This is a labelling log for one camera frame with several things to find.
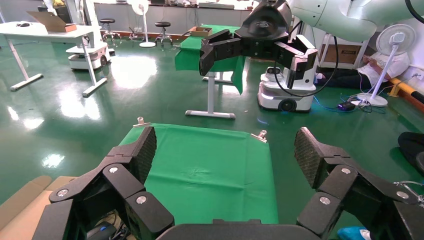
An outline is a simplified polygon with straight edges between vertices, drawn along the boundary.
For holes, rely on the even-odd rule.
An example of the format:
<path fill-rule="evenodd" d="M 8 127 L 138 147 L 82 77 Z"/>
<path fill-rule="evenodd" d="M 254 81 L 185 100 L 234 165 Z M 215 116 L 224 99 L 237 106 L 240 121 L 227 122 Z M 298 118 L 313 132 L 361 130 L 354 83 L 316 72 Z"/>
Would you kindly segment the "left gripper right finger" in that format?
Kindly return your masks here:
<path fill-rule="evenodd" d="M 319 142 L 306 127 L 294 157 L 315 194 L 296 223 L 326 239 L 343 212 L 355 216 L 374 240 L 421 240 L 424 198 L 410 181 L 389 182 L 362 168 L 340 147 Z"/>

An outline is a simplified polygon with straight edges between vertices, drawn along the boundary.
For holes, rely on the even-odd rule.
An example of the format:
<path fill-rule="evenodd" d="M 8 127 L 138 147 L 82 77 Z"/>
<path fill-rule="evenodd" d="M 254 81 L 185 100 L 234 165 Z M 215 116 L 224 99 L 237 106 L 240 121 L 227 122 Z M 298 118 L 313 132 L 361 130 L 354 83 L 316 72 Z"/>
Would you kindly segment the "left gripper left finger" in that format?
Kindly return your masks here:
<path fill-rule="evenodd" d="M 54 190 L 33 239 L 84 240 L 111 211 L 136 239 L 157 239 L 175 219 L 145 187 L 156 149 L 155 129 L 147 126 L 135 142 L 113 147 L 96 168 Z"/>

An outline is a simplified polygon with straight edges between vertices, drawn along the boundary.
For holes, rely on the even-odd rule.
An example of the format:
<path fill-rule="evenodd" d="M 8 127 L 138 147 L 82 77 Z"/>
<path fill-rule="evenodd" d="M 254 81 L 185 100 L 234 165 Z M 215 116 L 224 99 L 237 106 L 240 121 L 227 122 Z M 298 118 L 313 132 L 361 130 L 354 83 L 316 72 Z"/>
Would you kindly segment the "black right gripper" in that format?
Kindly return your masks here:
<path fill-rule="evenodd" d="M 301 34 L 288 41 L 291 21 L 285 0 L 261 1 L 234 33 L 224 29 L 201 40 L 200 75 L 205 76 L 215 62 L 233 57 L 275 60 L 288 69 L 286 87 L 292 89 L 313 68 L 318 50 Z"/>

